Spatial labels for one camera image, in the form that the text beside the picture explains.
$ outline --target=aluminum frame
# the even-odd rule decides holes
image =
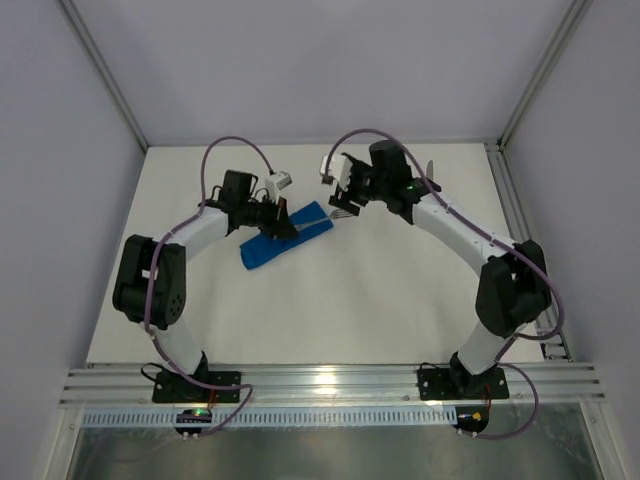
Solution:
[[[573,0],[560,20],[547,48],[545,49],[533,75],[529,79],[516,108],[509,117],[504,132],[500,137],[500,147],[506,148],[515,135],[520,123],[531,108],[538,93],[546,83],[549,75],[562,56],[574,32],[582,22],[593,0]]]
[[[111,69],[91,36],[91,32],[89,32],[75,3],[73,0],[57,0],[57,4],[63,16],[66,18],[69,28],[78,39],[80,47],[84,50],[89,63],[93,66],[102,85],[111,97],[116,110],[120,112],[120,115],[127,124],[127,127],[129,127],[129,130],[131,130],[131,134],[135,137],[142,152],[147,153],[150,147],[149,142],[145,138],[144,132],[133,114],[133,110],[122,93],[120,85],[118,85],[118,82],[116,82],[115,77],[111,73]]]
[[[612,428],[613,412],[608,403],[582,403],[582,415],[605,479],[634,478],[628,469],[629,454],[616,440],[618,432]]]
[[[506,152],[498,143],[485,144],[485,151],[489,161],[489,167],[496,185],[502,212],[509,229],[509,235],[517,242],[523,242],[533,237],[531,226],[527,221],[522,201],[516,190],[516,184],[511,174],[511,168]],[[543,315],[536,320],[536,329],[539,334],[547,333],[553,329],[558,321],[558,309],[555,302]],[[548,360],[572,361],[571,352],[563,332],[554,338],[542,342],[542,351]]]
[[[67,478],[84,416],[82,408],[59,411],[58,432],[49,455],[43,480]]]
[[[604,391],[590,363],[519,364],[547,403],[604,402]],[[210,365],[211,370],[239,370],[243,383],[254,386],[248,407],[424,405],[415,365]],[[531,403],[531,389],[517,372],[505,368],[509,400],[495,404]],[[139,365],[95,365],[72,370],[60,408],[141,407],[153,405],[152,384]],[[429,405],[477,405],[479,400],[429,402]],[[198,404],[168,404],[167,408]]]

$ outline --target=glass panel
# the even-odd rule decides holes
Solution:
[[[530,405],[491,410],[486,433],[526,421]],[[108,457],[135,457],[118,462]],[[507,441],[459,437],[452,427],[228,430],[183,442],[166,429],[86,429],[68,480],[601,479],[580,406],[543,405]]]

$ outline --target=white cable tray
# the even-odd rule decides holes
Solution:
[[[84,414],[83,428],[161,428],[177,425],[176,417],[184,409],[90,409]],[[224,421],[233,411],[215,407],[212,425]],[[232,420],[228,428],[304,428],[367,427],[385,425],[455,425],[453,406],[406,407],[287,407],[247,408]],[[194,427],[206,428],[208,424]]]

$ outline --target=white connector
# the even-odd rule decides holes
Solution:
[[[269,192],[269,198],[276,203],[282,195],[282,191],[292,183],[291,175],[287,172],[276,172],[264,180],[264,186]]]
[[[320,176],[324,177],[324,172],[329,162],[329,156],[325,155],[320,164]],[[351,175],[351,160],[345,155],[333,155],[329,162],[329,176],[338,181],[338,186],[342,190],[346,190],[349,185],[349,176]]]

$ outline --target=black cable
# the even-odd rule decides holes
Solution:
[[[221,187],[220,185],[216,185],[215,187],[213,187],[213,188],[211,189],[211,198],[209,198],[209,200],[215,200],[213,197],[214,197],[214,195],[216,194],[216,188],[217,188],[217,189],[220,189],[220,188],[222,188],[222,187]]]
[[[262,191],[262,190],[264,190],[265,192],[267,192],[267,198],[269,198],[269,190],[267,190],[267,188],[266,188],[266,187],[262,187],[262,188],[259,188],[258,190],[256,190],[256,193],[255,193],[255,194],[253,194],[253,197],[252,197],[252,198],[253,198],[254,200],[257,200],[257,199],[258,199],[258,198],[257,198],[257,197],[258,197],[258,193],[259,193],[260,191]]]
[[[439,367],[439,366],[437,366],[437,365],[435,365],[435,364],[433,364],[433,363],[429,363],[429,362],[422,362],[422,363],[420,364],[420,370],[422,370],[422,366],[423,366],[423,365],[428,365],[428,366],[433,367],[433,368],[435,368],[435,369],[437,369],[437,370],[442,370],[442,367]]]
[[[254,190],[256,189],[256,187],[258,186],[258,182],[259,182],[260,180],[258,179],[258,176],[257,176],[257,175],[253,175],[253,174],[252,174],[251,176],[252,176],[252,177],[253,177],[253,179],[256,181],[256,182],[253,184],[253,187],[251,187],[251,193],[249,194],[251,197],[253,197],[253,191],[254,191]]]
[[[149,365],[151,365],[152,367],[160,368],[160,369],[163,369],[164,367],[162,365],[160,365],[159,363],[153,363],[153,362],[145,363],[143,366],[140,367],[140,374],[144,378],[146,378],[147,380],[149,380],[149,381],[151,381],[153,383],[156,383],[156,379],[153,378],[151,375],[149,375],[147,372],[144,371],[144,367],[147,367]]]

